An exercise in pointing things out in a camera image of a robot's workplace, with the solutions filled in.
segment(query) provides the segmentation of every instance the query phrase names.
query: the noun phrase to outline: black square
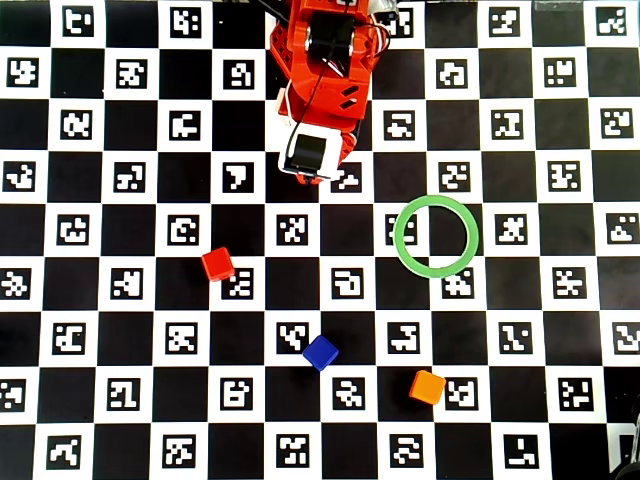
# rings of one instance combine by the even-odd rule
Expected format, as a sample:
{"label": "black square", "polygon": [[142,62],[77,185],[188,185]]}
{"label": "black square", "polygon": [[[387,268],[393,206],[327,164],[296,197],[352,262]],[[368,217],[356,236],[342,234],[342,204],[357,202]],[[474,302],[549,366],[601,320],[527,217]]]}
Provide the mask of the black square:
{"label": "black square", "polygon": [[209,424],[208,478],[228,480],[263,477],[264,424]]}
{"label": "black square", "polygon": [[481,98],[533,97],[530,48],[480,49],[479,61]]}
{"label": "black square", "polygon": [[321,334],[340,351],[332,365],[375,365],[374,312],[322,312]]}
{"label": "black square", "polygon": [[264,365],[264,314],[213,312],[210,361],[211,365]]}
{"label": "black square", "polygon": [[373,205],[321,205],[321,255],[373,255]]}
{"label": "black square", "polygon": [[267,203],[317,203],[318,189],[302,185],[293,175],[281,172],[278,155],[273,152],[266,154]]}
{"label": "black square", "polygon": [[589,204],[540,204],[542,255],[595,255],[593,207]]}
{"label": "black square", "polygon": [[93,422],[94,368],[40,368],[38,423]]}
{"label": "black square", "polygon": [[0,45],[51,45],[51,11],[39,1],[0,3]]}
{"label": "black square", "polygon": [[596,202],[640,201],[639,151],[594,151],[591,157]]}
{"label": "black square", "polygon": [[[550,424],[549,437],[553,478],[607,478],[610,468],[605,424]],[[576,455],[589,461],[576,462]]]}
{"label": "black square", "polygon": [[546,422],[544,367],[491,367],[491,421]]}
{"label": "black square", "polygon": [[0,332],[0,366],[38,365],[39,313],[0,313]]}
{"label": "black square", "polygon": [[33,478],[33,452],[35,425],[0,426],[0,463],[7,478],[31,480]]}
{"label": "black square", "polygon": [[487,307],[490,310],[540,310],[538,258],[486,258]]}
{"label": "black square", "polygon": [[100,312],[98,365],[151,365],[153,313]]}
{"label": "black square", "polygon": [[226,246],[238,256],[264,255],[264,205],[213,205],[211,228],[214,248]]}
{"label": "black square", "polygon": [[271,421],[320,420],[320,377],[310,367],[267,367],[265,415]]}
{"label": "black square", "polygon": [[263,151],[264,109],[265,103],[257,101],[213,102],[212,150]]}
{"label": "black square", "polygon": [[587,99],[536,100],[538,149],[589,148]]}
{"label": "black square", "polygon": [[487,365],[484,312],[432,312],[434,365]]}
{"label": "black square", "polygon": [[267,258],[267,310],[320,308],[318,258]]}
{"label": "black square", "polygon": [[478,5],[425,3],[427,48],[478,46]]}
{"label": "black square", "polygon": [[0,148],[46,150],[48,100],[0,100]]}
{"label": "black square", "polygon": [[107,101],[105,150],[156,150],[157,121],[156,102]]}
{"label": "black square", "polygon": [[493,478],[490,424],[436,423],[435,429],[438,478]]}
{"label": "black square", "polygon": [[45,259],[43,305],[45,310],[97,310],[98,259]]}
{"label": "black square", "polygon": [[376,424],[323,423],[322,453],[324,478],[376,478]]}
{"label": "black square", "polygon": [[48,202],[100,202],[102,154],[50,152]]}
{"label": "black square", "polygon": [[603,310],[638,310],[640,297],[640,258],[599,257],[600,308]]}
{"label": "black square", "polygon": [[42,255],[44,205],[0,205],[0,255]]}
{"label": "black square", "polygon": [[[427,259],[418,261],[427,264]],[[397,258],[376,258],[378,310],[428,310],[429,279],[413,274]]]}
{"label": "black square", "polygon": [[207,421],[207,367],[153,369],[154,422]]}
{"label": "black square", "polygon": [[589,48],[589,95],[625,97],[640,95],[637,48]]}
{"label": "black square", "polygon": [[103,98],[103,83],[104,50],[72,48],[52,50],[51,96],[53,98]]}
{"label": "black square", "polygon": [[426,155],[374,153],[373,181],[376,202],[410,202],[426,195]]}
{"label": "black square", "polygon": [[547,365],[602,365],[598,312],[544,312],[544,341]]}
{"label": "black square", "polygon": [[485,202],[535,202],[534,152],[482,152]]}
{"label": "black square", "polygon": [[149,478],[149,424],[95,426],[93,478]]}
{"label": "black square", "polygon": [[209,50],[160,50],[160,98],[210,100],[211,72]]}
{"label": "black square", "polygon": [[147,2],[106,2],[107,47],[158,46],[158,7]]}
{"label": "black square", "polygon": [[373,71],[373,99],[423,99],[424,68],[422,50],[387,51]]}
{"label": "black square", "polygon": [[428,150],[479,150],[477,100],[428,100]]}
{"label": "black square", "polygon": [[159,203],[209,203],[210,184],[211,154],[158,154]]}
{"label": "black square", "polygon": [[155,205],[104,205],[102,255],[153,255]]}
{"label": "black square", "polygon": [[209,282],[196,258],[156,259],[156,310],[208,310]]}

